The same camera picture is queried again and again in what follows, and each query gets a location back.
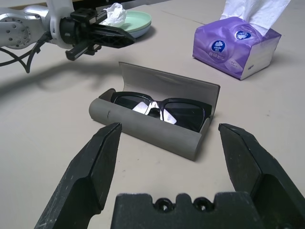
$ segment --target table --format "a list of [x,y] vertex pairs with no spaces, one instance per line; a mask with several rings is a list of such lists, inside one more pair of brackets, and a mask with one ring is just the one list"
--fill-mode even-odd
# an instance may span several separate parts
[[[91,219],[90,229],[110,228],[115,197],[122,192],[149,193],[154,201],[160,197],[174,201],[181,192],[193,200],[198,196],[213,200],[217,192],[233,191],[217,130],[219,123],[254,134],[305,195],[305,48],[292,45],[296,37],[304,35],[301,12],[305,5],[301,0],[292,1],[274,25],[283,36],[272,64],[240,82],[192,58],[194,32],[205,22],[200,13],[209,21],[209,14],[218,14],[218,18],[221,12],[215,8],[192,11],[179,4],[173,11],[160,9],[159,4],[135,8],[151,14],[153,24],[132,46],[120,50],[103,47],[93,57],[70,62],[64,50],[46,44],[34,57],[30,74],[19,64],[1,68],[1,228],[34,228],[69,162],[103,127],[89,116],[91,101],[111,87],[122,90],[118,61],[217,83],[221,90],[196,162],[121,135],[105,210]],[[0,55],[0,62],[6,59]]]

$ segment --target black cable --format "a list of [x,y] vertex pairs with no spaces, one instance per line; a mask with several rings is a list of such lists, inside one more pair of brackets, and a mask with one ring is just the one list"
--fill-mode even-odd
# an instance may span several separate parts
[[5,65],[8,65],[8,64],[11,64],[11,63],[15,63],[17,61],[19,61],[19,63],[22,64],[22,66],[24,67],[24,69],[26,68],[26,65],[25,63],[22,61],[22,59],[26,56],[28,56],[30,54],[30,51],[28,51],[27,53],[23,54],[21,57],[13,54],[12,52],[6,50],[6,49],[3,49],[3,48],[0,48],[0,51],[2,52],[5,52],[6,54],[10,55],[12,58],[14,58],[13,60],[11,61],[6,61],[6,62],[3,62],[3,63],[0,63],[0,67],[2,66],[5,66]]
[[52,40],[52,36],[50,32],[45,32],[37,41],[37,43],[35,44],[35,46],[32,48],[32,50],[30,51],[30,55],[27,61],[27,65],[25,68],[26,73],[30,73],[30,66],[33,60],[33,57],[35,55],[35,53],[39,53],[40,52],[40,47],[44,45],[45,42],[48,42]]
[[[5,66],[5,65],[8,65],[8,64],[11,64],[11,63],[15,63],[15,62],[19,62],[21,63],[21,65],[23,66],[23,68],[25,69],[26,73],[29,73],[30,72],[30,66],[31,66],[31,63],[32,63],[32,60],[33,60],[33,57],[35,55],[35,53],[39,53],[40,52],[40,47],[45,43],[45,42],[48,42],[52,39],[52,36],[51,36],[51,33],[50,32],[46,32],[44,33],[40,39],[37,41],[37,43],[35,44],[35,46],[28,52],[26,52],[25,54],[23,54],[22,56],[17,56],[15,55],[14,53],[6,50],[6,49],[3,49],[3,48],[0,48],[0,51],[10,55],[12,58],[14,58],[13,60],[11,61],[6,61],[6,62],[3,62],[3,63],[0,63],[0,67],[2,66]],[[28,57],[28,60],[27,60],[27,64],[25,64],[23,62],[23,58],[25,57]]]

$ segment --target logo on tissue box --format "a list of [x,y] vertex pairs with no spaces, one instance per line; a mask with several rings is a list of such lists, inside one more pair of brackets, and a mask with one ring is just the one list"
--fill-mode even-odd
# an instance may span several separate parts
[[238,40],[244,40],[244,39],[247,39],[249,37],[251,37],[251,34],[249,32],[244,32],[244,31],[238,31],[235,35],[235,37],[238,39]]
[[214,52],[222,52],[224,50],[225,43],[223,41],[215,41],[212,44],[212,50]]

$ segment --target black sunglasses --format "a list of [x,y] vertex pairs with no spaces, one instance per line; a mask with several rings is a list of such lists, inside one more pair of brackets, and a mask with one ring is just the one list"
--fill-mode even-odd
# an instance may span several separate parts
[[114,92],[111,102],[196,132],[200,132],[212,112],[211,105],[193,99],[155,101],[149,95],[137,92]]

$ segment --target green plate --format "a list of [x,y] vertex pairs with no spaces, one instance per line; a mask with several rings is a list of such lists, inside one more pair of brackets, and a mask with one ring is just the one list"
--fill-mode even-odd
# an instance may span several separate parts
[[135,32],[144,29],[152,22],[148,13],[127,11],[125,23],[121,26],[126,32]]

